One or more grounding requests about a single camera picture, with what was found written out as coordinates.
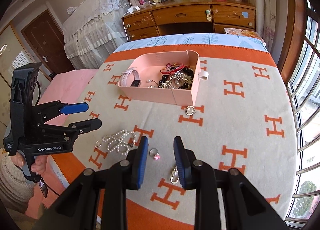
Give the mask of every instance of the red bracelet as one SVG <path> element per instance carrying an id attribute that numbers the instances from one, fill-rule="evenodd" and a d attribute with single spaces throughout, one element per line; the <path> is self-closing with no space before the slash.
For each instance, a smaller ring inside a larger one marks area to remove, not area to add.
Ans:
<path id="1" fill-rule="evenodd" d="M 160 72 L 164 75 L 169 75 L 169 74 L 176 73 L 177 71 L 180 71 L 183 68 L 186 68 L 186 66 L 183 65 L 183 63 L 174 63 L 172 65 L 168 63 L 164 68 L 160 70 Z"/>

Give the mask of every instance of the hand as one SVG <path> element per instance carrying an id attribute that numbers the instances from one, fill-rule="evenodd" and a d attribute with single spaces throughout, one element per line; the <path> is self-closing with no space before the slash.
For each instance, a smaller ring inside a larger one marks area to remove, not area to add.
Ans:
<path id="1" fill-rule="evenodd" d="M 12 162 L 17 166 L 22 167 L 25 164 L 23 156 L 18 152 L 15 156 L 10 157 Z M 47 160 L 47 155 L 38 156 L 35 160 L 35 163 L 31 165 L 31 171 L 37 174 L 43 174 L 47 166 Z"/>

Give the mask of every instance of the window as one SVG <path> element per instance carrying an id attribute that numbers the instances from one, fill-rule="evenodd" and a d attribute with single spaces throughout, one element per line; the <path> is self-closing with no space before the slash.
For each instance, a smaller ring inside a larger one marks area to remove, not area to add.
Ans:
<path id="1" fill-rule="evenodd" d="M 13 60 L 9 70 L 10 70 L 10 72 L 12 74 L 13 70 L 15 68 L 21 67 L 21 66 L 26 65 L 28 63 L 31 63 L 31 60 L 29 59 L 29 57 L 23 51 L 21 51 L 18 54 L 18 56 Z"/>
<path id="2" fill-rule="evenodd" d="M 319 16 L 308 1 L 306 34 L 287 85 L 297 129 L 297 184 L 286 217 L 302 227 L 320 202 L 320 40 Z"/>

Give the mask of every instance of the pink tray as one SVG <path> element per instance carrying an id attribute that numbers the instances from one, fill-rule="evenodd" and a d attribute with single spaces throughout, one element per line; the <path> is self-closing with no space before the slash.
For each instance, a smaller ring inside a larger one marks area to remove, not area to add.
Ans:
<path id="1" fill-rule="evenodd" d="M 184 65 L 195 67 L 195 75 L 191 90 L 187 89 L 166 89 L 166 88 L 148 88 L 150 85 L 156 86 L 154 82 L 148 83 L 151 79 L 156 82 L 161 80 L 160 70 L 167 63 L 182 62 Z M 141 84 L 139 87 L 118 86 L 128 98 L 144 100 L 158 103 L 173 104 L 179 106 L 194 106 L 199 87 L 198 74 L 200 73 L 199 54 L 192 50 L 160 52 L 143 54 L 136 58 L 129 68 L 135 68 L 140 75 Z M 133 74 L 127 79 L 127 85 L 131 85 L 134 80 Z"/>

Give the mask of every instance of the smartwatch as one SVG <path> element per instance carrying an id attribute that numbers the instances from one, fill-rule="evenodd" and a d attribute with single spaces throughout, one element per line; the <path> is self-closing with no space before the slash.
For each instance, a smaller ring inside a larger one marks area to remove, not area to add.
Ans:
<path id="1" fill-rule="evenodd" d="M 140 80 L 139 73 L 136 70 L 136 67 L 132 67 L 122 72 L 122 76 L 120 79 L 120 86 L 127 87 L 127 80 L 128 80 L 129 74 L 133 74 L 133 77 L 134 77 L 134 81 L 132 82 L 131 87 L 139 87 L 141 84 L 141 80 Z"/>

